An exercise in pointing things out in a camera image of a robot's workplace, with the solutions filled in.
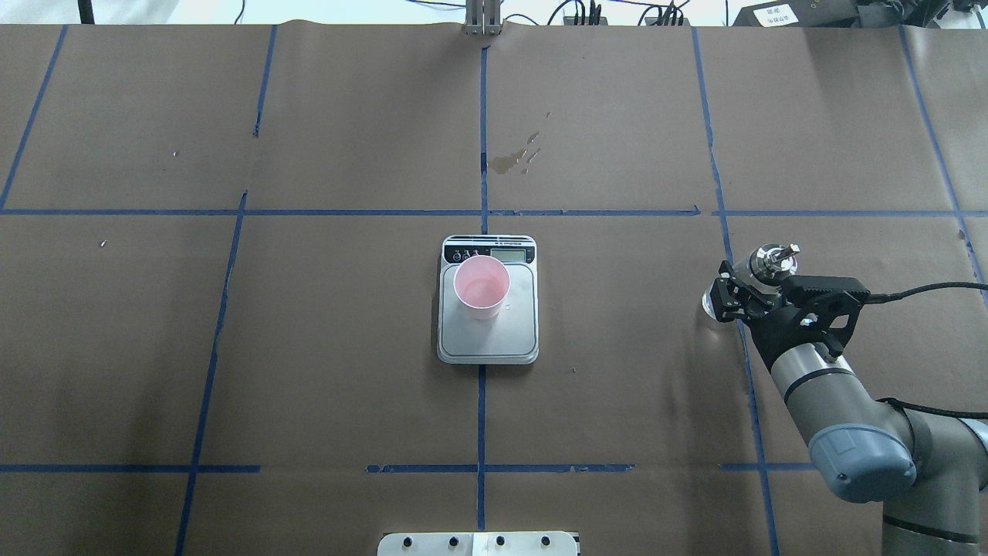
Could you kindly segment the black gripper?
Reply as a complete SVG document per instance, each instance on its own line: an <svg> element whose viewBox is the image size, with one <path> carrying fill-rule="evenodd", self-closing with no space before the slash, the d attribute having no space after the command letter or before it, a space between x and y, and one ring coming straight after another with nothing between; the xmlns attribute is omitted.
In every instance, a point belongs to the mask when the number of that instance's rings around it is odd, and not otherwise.
<svg viewBox="0 0 988 556"><path fill-rule="evenodd" d="M776 300L768 307L753 300L761 295L761 282L756 278L750 260L733 265L722 261L719 278L710 289L713 319L720 323L741 320L749 328L756 352L769 371L784 352L804 344L822 344L824 332L817 320L805 325L810 317L805 307L783 305Z"/></svg>

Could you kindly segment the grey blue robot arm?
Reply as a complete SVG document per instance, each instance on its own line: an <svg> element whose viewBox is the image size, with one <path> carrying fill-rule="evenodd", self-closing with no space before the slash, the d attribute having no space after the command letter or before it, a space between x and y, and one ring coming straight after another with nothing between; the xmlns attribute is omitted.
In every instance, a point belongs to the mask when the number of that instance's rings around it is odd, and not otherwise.
<svg viewBox="0 0 988 556"><path fill-rule="evenodd" d="M844 351L867 305L902 299L793 263L722 261L703 297L740 321L834 496L881 503L885 555L978 555L986 415L872 398Z"/></svg>

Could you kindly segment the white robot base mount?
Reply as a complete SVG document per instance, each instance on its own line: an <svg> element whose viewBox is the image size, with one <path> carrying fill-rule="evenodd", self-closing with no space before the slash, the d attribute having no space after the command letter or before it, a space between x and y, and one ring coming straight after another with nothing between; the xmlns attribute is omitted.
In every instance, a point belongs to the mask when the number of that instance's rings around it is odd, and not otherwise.
<svg viewBox="0 0 988 556"><path fill-rule="evenodd" d="M377 555L581 555L567 531L402 532L386 534Z"/></svg>

